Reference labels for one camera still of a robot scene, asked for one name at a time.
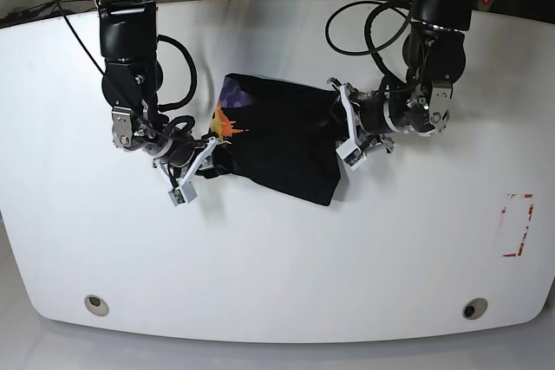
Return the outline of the black printed T-shirt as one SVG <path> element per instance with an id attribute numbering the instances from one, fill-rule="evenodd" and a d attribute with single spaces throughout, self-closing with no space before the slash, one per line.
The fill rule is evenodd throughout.
<path id="1" fill-rule="evenodd" d="M 345 126 L 332 114 L 338 94 L 288 81 L 225 76 L 210 130 L 222 140 L 212 167 L 313 204 L 330 205 L 341 178 L 336 143 Z"/>

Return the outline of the red tape rectangle marker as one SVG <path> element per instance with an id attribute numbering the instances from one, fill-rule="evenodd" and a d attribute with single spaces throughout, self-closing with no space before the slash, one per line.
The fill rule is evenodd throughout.
<path id="1" fill-rule="evenodd" d="M 497 251 L 504 258 L 522 255 L 534 210 L 532 193 L 510 193 L 503 203 L 497 240 Z"/>

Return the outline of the left table grommet hole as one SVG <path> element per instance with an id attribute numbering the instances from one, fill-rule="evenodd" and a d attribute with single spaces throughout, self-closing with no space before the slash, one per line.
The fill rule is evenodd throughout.
<path id="1" fill-rule="evenodd" d="M 104 317 L 109 314 L 108 304 L 99 296 L 87 295 L 84 298 L 86 309 L 93 315 Z"/>

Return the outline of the table grommet hole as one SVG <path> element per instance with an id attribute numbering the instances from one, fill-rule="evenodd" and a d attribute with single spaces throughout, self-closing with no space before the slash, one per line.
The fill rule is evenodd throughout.
<path id="1" fill-rule="evenodd" d="M 84 298 L 86 309 L 93 315 L 104 317 L 109 314 L 108 304 L 99 296 L 87 295 Z"/>
<path id="2" fill-rule="evenodd" d="M 488 301 L 485 298 L 474 298 L 469 301 L 462 309 L 462 316 L 466 320 L 477 320 L 486 313 Z"/>

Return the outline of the right table grommet hole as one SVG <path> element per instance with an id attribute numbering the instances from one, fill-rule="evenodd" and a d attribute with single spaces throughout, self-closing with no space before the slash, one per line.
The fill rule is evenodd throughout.
<path id="1" fill-rule="evenodd" d="M 474 298 L 469 301 L 462 309 L 462 316 L 466 320 L 477 320 L 486 313 L 488 301 L 485 298 Z"/>

